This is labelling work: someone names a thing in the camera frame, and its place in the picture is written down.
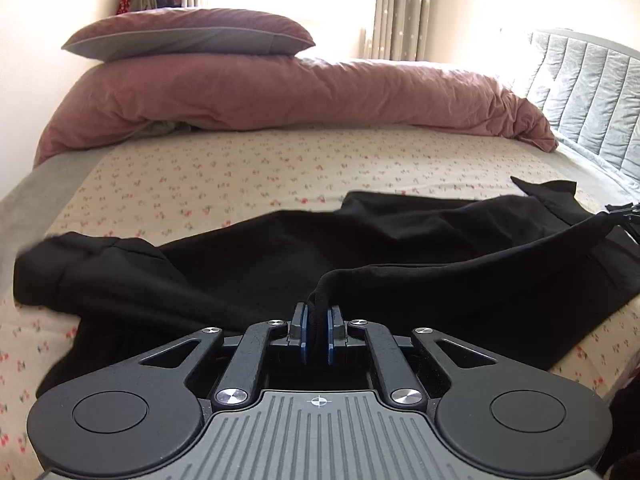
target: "gray ribbed plate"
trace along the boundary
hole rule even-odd
[[[55,474],[46,480],[58,480]],[[263,393],[215,415],[185,455],[144,480],[495,480],[453,455],[425,418],[373,392]],[[573,480],[596,480],[590,471]]]

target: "silver screw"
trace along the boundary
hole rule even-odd
[[[245,402],[249,395],[246,391],[240,388],[227,388],[226,390],[220,390],[216,393],[216,400],[220,404],[240,404]]]
[[[400,388],[391,393],[391,398],[398,404],[415,404],[422,400],[422,394],[412,388]]]

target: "black clothing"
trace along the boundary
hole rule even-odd
[[[480,202],[350,192],[334,212],[278,211],[153,247],[48,238],[18,257],[14,293],[81,316],[39,393],[203,326],[242,332],[310,303],[312,359],[326,310],[407,335],[430,326],[549,368],[640,292],[640,250],[575,184],[514,182]]]

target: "pink duvet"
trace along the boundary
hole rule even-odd
[[[446,65],[168,54],[92,68],[45,128],[35,164],[124,140],[152,121],[207,130],[402,123],[518,139],[553,151],[542,112],[495,79]]]

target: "bed sheet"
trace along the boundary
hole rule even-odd
[[[42,229],[15,237],[17,242],[35,240],[50,225],[50,234],[75,230],[162,244],[281,208],[333,210],[353,189],[485,199],[522,194],[511,175],[530,182],[564,178],[518,142],[410,126],[181,134],[132,140],[99,156],[73,155],[95,161],[68,175],[71,184],[66,185],[75,192],[60,204],[66,203],[57,218],[36,218]],[[87,173],[77,187],[78,174]],[[41,184],[46,178],[40,177]],[[587,209],[602,208],[580,179],[577,198]],[[40,202],[46,203],[46,197]],[[32,204],[30,213],[37,211]],[[16,308],[7,269],[5,262],[0,281],[0,478],[33,480],[40,467],[25,432],[26,415],[43,374],[71,346],[77,319]],[[638,299],[607,319],[552,371],[610,396],[637,364]]]

